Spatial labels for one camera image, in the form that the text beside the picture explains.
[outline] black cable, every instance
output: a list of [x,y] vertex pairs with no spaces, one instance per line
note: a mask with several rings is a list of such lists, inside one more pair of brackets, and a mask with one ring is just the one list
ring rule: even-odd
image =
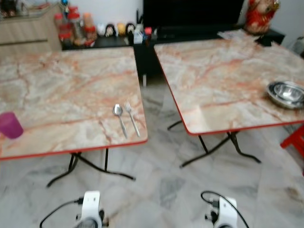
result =
[[246,223],[244,217],[241,215],[241,213],[238,211],[238,209],[237,209],[237,208],[236,208],[236,207],[235,207],[235,206],[234,206],[226,197],[224,197],[224,196],[222,196],[222,195],[220,195],[220,194],[218,194],[218,193],[216,193],[216,192],[213,192],[213,191],[203,191],[203,192],[200,194],[200,197],[203,199],[203,201],[205,201],[205,202],[208,203],[208,204],[212,204],[212,202],[209,201],[209,200],[206,200],[206,199],[204,198],[204,196],[203,196],[204,194],[207,194],[207,193],[213,194],[213,195],[217,195],[217,196],[223,198],[224,200],[226,200],[227,203],[229,203],[229,204],[234,208],[234,210],[236,210],[237,214],[238,214],[238,215],[241,217],[241,219],[243,220],[245,226],[246,226],[247,228],[249,228],[249,226],[248,226],[248,224]]
[[50,217],[52,214],[54,214],[54,213],[55,213],[57,210],[59,210],[60,208],[66,206],[66,205],[72,204],[72,203],[82,204],[83,202],[84,202],[84,198],[79,198],[79,199],[72,200],[72,201],[69,201],[69,202],[66,202],[66,203],[60,205],[60,206],[57,207],[55,210],[53,210],[51,213],[49,213],[44,219],[42,219],[42,221],[40,222],[39,228],[42,228],[42,224],[45,222],[45,220],[47,220],[48,217]]

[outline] red stool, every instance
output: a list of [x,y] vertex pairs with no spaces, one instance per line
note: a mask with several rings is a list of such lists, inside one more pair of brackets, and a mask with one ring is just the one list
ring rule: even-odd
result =
[[296,130],[292,135],[285,139],[281,143],[282,148],[286,148],[289,145],[293,145],[299,153],[304,157],[304,125]]

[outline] marble floor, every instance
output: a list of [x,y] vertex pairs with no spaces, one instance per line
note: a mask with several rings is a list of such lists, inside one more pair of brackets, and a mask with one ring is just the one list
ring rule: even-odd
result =
[[[200,199],[204,190],[234,197],[251,228],[299,228],[304,226],[303,158],[280,142],[288,129],[273,127],[243,131],[238,141],[243,152],[262,164],[241,157],[231,142],[184,169],[179,165],[203,153],[197,137],[182,125],[171,132],[167,126],[179,120],[162,76],[149,79],[142,88],[149,131],[146,144],[109,151],[108,169],[134,175],[136,182],[99,173],[82,162],[69,176],[51,188],[45,185],[67,169],[69,156],[58,155],[0,163],[0,227],[37,228],[61,203],[77,199],[87,190],[101,192],[111,228],[211,228],[205,214],[209,205]],[[211,148],[223,134],[203,136]],[[84,156],[103,167],[104,152]],[[46,228],[71,228],[78,205],[67,206],[45,222]],[[245,227],[238,220],[238,227]]]

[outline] metal bowl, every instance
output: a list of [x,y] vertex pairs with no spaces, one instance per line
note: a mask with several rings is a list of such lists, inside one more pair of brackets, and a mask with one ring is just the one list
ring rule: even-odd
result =
[[267,92],[271,100],[276,103],[277,105],[288,108],[288,109],[299,109],[304,108],[304,102],[303,101],[291,101],[288,99],[285,99],[284,97],[278,95],[275,92],[275,86],[282,82],[272,82],[267,86]]
[[277,82],[274,92],[289,101],[304,101],[304,89],[292,82]]

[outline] purple cup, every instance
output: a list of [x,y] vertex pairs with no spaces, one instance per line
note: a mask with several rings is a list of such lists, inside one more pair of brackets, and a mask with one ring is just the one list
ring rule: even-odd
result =
[[0,132],[10,139],[16,139],[22,135],[23,128],[13,112],[0,114]]

